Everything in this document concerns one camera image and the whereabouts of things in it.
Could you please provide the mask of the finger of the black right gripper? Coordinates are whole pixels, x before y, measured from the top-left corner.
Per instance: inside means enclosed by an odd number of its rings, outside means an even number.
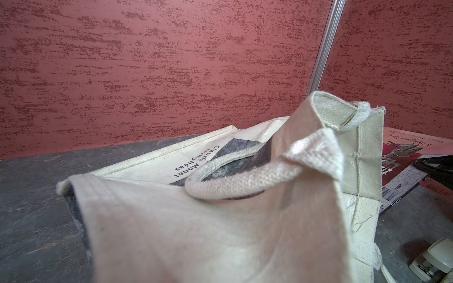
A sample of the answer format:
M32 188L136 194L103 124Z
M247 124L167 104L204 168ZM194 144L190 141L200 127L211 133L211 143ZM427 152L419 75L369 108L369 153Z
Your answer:
M412 165L448 189L453 188L452 155L417 159Z

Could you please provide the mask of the Orchard black red book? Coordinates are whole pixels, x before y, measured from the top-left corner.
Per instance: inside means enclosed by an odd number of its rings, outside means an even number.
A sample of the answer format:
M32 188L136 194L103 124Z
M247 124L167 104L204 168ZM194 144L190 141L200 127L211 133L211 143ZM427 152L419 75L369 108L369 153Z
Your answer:
M453 155L453 141L420 133L384 128L382 152L382 206L387 211L424 180L440 184L412 164L417 159ZM441 185L452 195L453 190Z

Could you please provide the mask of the beige canvas tote bag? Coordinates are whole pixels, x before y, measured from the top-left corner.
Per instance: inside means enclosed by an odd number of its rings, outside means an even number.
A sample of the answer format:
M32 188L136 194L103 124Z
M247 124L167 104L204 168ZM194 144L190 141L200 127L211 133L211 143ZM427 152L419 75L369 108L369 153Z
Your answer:
M96 283L372 283L386 110L309 95L57 184Z

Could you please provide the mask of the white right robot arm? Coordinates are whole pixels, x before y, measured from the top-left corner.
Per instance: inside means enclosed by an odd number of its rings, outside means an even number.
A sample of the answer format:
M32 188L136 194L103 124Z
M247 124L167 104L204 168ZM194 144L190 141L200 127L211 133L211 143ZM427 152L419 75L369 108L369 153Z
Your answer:
M453 189L453 157L440 156L418 159L413 166L447 187ZM443 283L453 281L453 241L444 238L436 241L409 265L409 269L423 282L430 282L435 275L443 274Z

